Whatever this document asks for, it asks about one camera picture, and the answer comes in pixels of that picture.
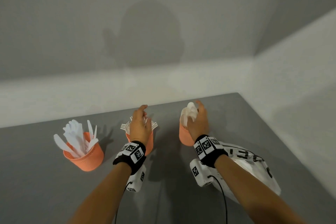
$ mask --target black cable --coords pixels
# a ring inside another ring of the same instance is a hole
[[[223,197],[224,197],[224,203],[225,203],[225,223],[228,224],[228,208],[226,206],[226,199],[225,199],[223,188],[222,188],[221,184],[219,183],[219,181],[217,180],[216,177],[214,177],[213,175],[209,175],[208,178],[210,178],[210,177],[213,177],[217,181],[218,185],[220,186],[220,189],[222,190],[222,194],[223,194]]]
[[[133,182],[129,182],[129,183],[126,185],[126,187],[125,187],[125,189],[124,189],[124,192],[125,192],[125,190],[127,189],[128,185],[130,185],[130,184],[132,184],[132,183],[133,183]],[[116,211],[116,213],[115,213],[115,221],[114,221],[114,224],[117,224],[118,210],[119,210],[119,206],[118,206],[117,211]]]

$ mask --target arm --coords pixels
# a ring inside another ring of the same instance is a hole
[[[145,108],[147,105],[142,105],[133,113],[130,141],[136,140],[147,145],[152,125],[150,119],[144,125],[143,117],[147,115]],[[107,177],[78,207],[68,224],[112,223],[131,172],[132,169],[128,164],[124,162],[116,164]]]
[[[197,118],[193,121],[188,117],[187,124],[194,141],[209,132],[207,111],[200,101],[196,102],[199,105]],[[254,223],[304,223],[278,195],[228,156],[219,156],[215,167]]]

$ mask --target table surface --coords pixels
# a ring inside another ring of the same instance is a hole
[[[282,189],[281,197],[308,223],[333,223],[336,201],[317,182],[257,113],[238,94],[201,99],[208,110],[210,135],[262,156]],[[125,192],[120,203],[122,223],[224,223],[221,193],[212,185],[199,187],[189,163],[193,147],[179,141],[179,116],[190,101],[150,106],[159,125],[154,148],[145,161],[140,192]],[[83,199],[113,168],[116,153],[127,142],[120,129],[133,109],[75,117],[87,131],[97,125],[103,163],[84,172],[64,158],[53,135],[72,118],[1,128],[0,222],[65,223]],[[227,198],[229,223],[252,223],[242,207]]]

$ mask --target black wristband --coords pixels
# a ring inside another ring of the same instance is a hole
[[[216,138],[208,135],[199,136],[195,141],[194,148],[200,161],[212,168],[215,168],[215,162],[220,155],[229,155]]]
[[[117,154],[113,165],[120,162],[127,163],[131,169],[131,175],[134,175],[144,163],[146,147],[142,142],[132,141],[124,145],[121,151]]]

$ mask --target orange container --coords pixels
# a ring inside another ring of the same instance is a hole
[[[129,134],[128,133],[126,133],[126,137],[128,139],[128,142],[131,142],[130,139],[129,139]],[[147,156],[148,154],[151,153],[151,151],[153,150],[153,146],[154,146],[154,141],[153,141],[153,130],[152,130],[151,134],[149,135],[148,143],[146,145],[145,156]]]
[[[84,139],[86,141],[90,141],[90,133],[84,132],[83,133]],[[73,147],[68,142],[66,143],[72,150]],[[99,145],[96,143],[92,149],[83,157],[81,158],[74,158],[69,152],[63,151],[64,156],[73,162],[76,166],[78,166],[83,171],[92,171],[99,167],[99,165],[103,162],[104,153]]]
[[[179,138],[180,138],[181,143],[183,143],[186,146],[193,146],[195,143],[193,139],[191,138],[189,131],[182,126],[181,120],[180,120]]]

